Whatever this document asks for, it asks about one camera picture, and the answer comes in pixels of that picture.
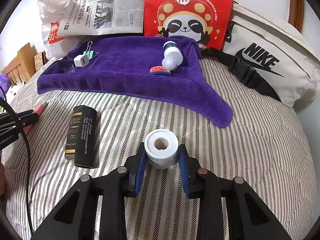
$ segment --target nike logo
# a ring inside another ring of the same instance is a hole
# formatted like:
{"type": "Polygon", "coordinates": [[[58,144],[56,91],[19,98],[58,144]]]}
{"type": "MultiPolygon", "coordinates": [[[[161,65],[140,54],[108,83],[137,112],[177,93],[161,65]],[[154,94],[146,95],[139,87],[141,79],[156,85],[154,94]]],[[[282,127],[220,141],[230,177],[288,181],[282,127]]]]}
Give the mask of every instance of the nike logo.
{"type": "Polygon", "coordinates": [[[276,63],[279,63],[280,61],[274,57],[272,54],[269,54],[268,51],[265,49],[261,48],[260,46],[257,46],[257,44],[252,43],[247,49],[243,48],[239,50],[236,53],[236,56],[242,59],[244,62],[250,64],[254,68],[262,69],[264,71],[273,73],[275,75],[284,77],[280,75],[277,72],[274,72],[271,70],[271,65],[274,66],[276,63]],[[250,60],[247,60],[243,57],[242,53],[247,54],[250,58],[252,58],[255,62],[260,63],[254,63],[250,60]]]}

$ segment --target purple cloth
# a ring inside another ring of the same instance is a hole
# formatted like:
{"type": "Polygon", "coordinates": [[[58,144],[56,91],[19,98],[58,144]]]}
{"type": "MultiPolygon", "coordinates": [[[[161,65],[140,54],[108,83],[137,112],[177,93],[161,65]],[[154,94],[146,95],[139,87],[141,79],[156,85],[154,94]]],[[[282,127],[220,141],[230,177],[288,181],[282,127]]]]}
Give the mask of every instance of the purple cloth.
{"type": "MultiPolygon", "coordinates": [[[[11,84],[10,78],[6,74],[0,73],[0,86],[2,87],[5,93],[8,92],[11,85],[12,84],[11,84]]],[[[1,89],[0,89],[0,97],[4,98],[4,94],[1,89]]]]}
{"type": "Polygon", "coordinates": [[[91,50],[99,55],[87,67],[64,73],[63,68],[86,48],[87,42],[82,43],[49,66],[38,78],[38,93],[75,90],[153,99],[194,110],[219,127],[230,124],[232,109],[207,84],[198,60],[200,49],[193,39],[126,36],[94,40],[91,50]],[[182,64],[172,76],[149,74],[150,68],[161,66],[167,41],[177,43],[184,57],[182,64]]]}

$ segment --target cartoon panda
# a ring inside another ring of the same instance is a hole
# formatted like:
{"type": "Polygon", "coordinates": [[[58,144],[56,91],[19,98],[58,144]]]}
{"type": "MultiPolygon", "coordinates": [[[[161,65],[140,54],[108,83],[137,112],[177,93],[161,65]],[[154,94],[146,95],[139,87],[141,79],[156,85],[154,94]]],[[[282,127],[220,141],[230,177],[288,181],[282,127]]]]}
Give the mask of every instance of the cartoon panda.
{"type": "Polygon", "coordinates": [[[158,8],[158,31],[163,37],[182,35],[206,46],[212,32],[212,11],[200,0],[170,0],[158,8]]]}

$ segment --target nike swoosh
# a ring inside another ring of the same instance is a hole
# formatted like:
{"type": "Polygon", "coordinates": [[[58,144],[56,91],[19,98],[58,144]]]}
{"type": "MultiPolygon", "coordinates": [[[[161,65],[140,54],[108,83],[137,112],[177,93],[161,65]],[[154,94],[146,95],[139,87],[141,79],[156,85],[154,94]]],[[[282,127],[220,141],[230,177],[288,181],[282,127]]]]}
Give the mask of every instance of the nike swoosh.
{"type": "Polygon", "coordinates": [[[244,49],[245,49],[245,48],[239,50],[239,51],[236,53],[236,56],[239,57],[240,59],[242,59],[244,62],[246,62],[246,63],[248,63],[249,65],[251,65],[251,67],[258,68],[258,69],[262,69],[262,70],[264,70],[264,71],[268,71],[268,72],[270,72],[270,73],[273,73],[273,74],[276,74],[276,75],[278,75],[278,76],[284,77],[284,76],[278,74],[277,72],[272,71],[270,67],[264,67],[264,66],[261,66],[261,65],[259,65],[259,64],[257,64],[257,63],[254,63],[254,62],[252,62],[252,61],[250,61],[250,60],[245,59],[245,58],[243,57],[243,55],[242,55],[242,52],[244,51],[244,49]]]}

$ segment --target striped fabric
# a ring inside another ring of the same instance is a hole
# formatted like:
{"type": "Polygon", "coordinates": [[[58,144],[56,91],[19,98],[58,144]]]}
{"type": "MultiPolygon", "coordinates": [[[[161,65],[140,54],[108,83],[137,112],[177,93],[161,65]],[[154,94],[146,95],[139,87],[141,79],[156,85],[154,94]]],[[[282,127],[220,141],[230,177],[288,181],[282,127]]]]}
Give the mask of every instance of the striped fabric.
{"type": "MultiPolygon", "coordinates": [[[[40,72],[34,75],[12,103],[15,111],[21,112],[43,100],[49,102],[28,134],[34,229],[82,175],[107,175],[136,153],[149,132],[165,128],[176,134],[202,167],[222,178],[243,177],[292,239],[302,239],[312,223],[316,181],[309,146],[294,110],[245,88],[214,60],[204,59],[201,64],[207,81],[234,111],[225,129],[189,109],[159,101],[59,90],[38,95],[36,80],[40,72]],[[70,113],[77,105],[98,111],[96,168],[92,170],[77,168],[64,158],[70,113]]],[[[24,191],[27,153],[22,139],[3,151],[3,163],[8,181],[7,217],[22,238],[29,239],[24,191]]],[[[101,201],[95,239],[99,235],[101,201]]],[[[224,199],[222,203],[224,235],[228,239],[224,199]]],[[[125,205],[130,240],[196,239],[199,201],[189,200],[183,193],[177,164],[164,171],[149,165],[139,197],[126,199],[125,205]]]]}

